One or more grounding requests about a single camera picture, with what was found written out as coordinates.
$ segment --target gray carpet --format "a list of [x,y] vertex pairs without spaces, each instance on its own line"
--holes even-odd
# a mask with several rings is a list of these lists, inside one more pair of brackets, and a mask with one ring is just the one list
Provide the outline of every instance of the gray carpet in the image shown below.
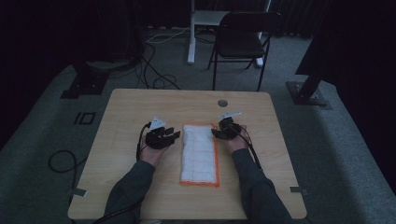
[[[149,34],[159,32],[176,31],[151,31]],[[213,40],[213,35],[200,37]],[[212,70],[206,67],[212,45],[198,42],[195,64],[188,65],[188,42],[183,35],[153,44],[155,55],[151,64],[161,74],[176,77],[176,84],[182,90],[211,90]],[[307,217],[312,223],[323,224],[395,223],[395,195],[378,170],[335,87],[324,82],[319,85],[332,110],[295,105],[290,98],[285,82],[306,79],[295,76],[294,72],[309,43],[310,40],[299,37],[273,38],[261,89],[272,96],[295,174],[300,186],[307,191],[304,196]],[[152,52],[152,48],[147,47],[145,58],[148,59]],[[53,79],[0,151],[1,224],[71,223],[67,209],[73,172],[57,174],[51,171],[48,159],[58,150],[73,151],[78,161],[87,157],[112,90],[146,88],[138,79],[143,68],[112,73],[102,95],[84,95],[75,100],[60,99],[76,75],[72,67],[65,68]],[[220,64],[217,90],[255,91],[259,73],[257,68],[245,70],[241,63]],[[156,77],[148,69],[148,83]],[[91,112],[96,113],[91,125],[75,124],[78,113]],[[72,166],[73,160],[68,154],[59,154],[53,159],[53,165],[64,169]],[[83,165],[78,167],[78,177],[82,169]],[[225,222],[166,220],[163,223]],[[309,221],[302,219],[295,223]]]

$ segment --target person's left hand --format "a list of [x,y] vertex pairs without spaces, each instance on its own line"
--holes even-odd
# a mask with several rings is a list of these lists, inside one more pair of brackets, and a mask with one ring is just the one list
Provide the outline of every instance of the person's left hand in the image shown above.
[[146,136],[142,137],[142,142],[140,143],[140,160],[146,161],[157,168],[158,164],[160,164],[161,157],[163,153],[169,148],[164,147],[162,149],[154,149],[146,145]]

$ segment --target person's right hand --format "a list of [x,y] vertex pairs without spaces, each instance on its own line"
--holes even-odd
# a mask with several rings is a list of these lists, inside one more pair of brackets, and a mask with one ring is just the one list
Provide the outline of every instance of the person's right hand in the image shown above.
[[[242,127],[241,135],[248,140],[248,135],[246,132],[247,126],[241,125],[241,127]],[[223,140],[223,141],[231,154],[233,154],[233,152],[235,152],[238,149],[248,148],[248,143],[245,142],[245,140],[239,135],[237,135],[234,139]]]

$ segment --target white towel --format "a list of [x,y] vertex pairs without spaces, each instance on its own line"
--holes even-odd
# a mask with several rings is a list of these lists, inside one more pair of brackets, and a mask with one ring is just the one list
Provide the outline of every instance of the white towel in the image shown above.
[[213,125],[184,125],[181,183],[219,186],[219,158]]

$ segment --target wooden table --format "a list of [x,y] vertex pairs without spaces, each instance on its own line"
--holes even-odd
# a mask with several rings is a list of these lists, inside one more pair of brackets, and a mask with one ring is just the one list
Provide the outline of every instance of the wooden table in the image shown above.
[[[220,107],[218,100],[228,106]],[[139,133],[153,117],[166,128],[182,131],[183,124],[218,124],[219,115],[241,111],[233,117],[247,125],[262,168],[293,218],[304,218],[301,193],[280,130],[271,97],[264,92],[114,90],[84,167],[68,215],[73,219],[97,219],[104,214],[114,184],[134,165]],[[185,186],[179,183],[183,132],[164,154],[142,204],[142,219],[245,219],[240,203],[237,173],[224,145],[219,144],[220,187]]]

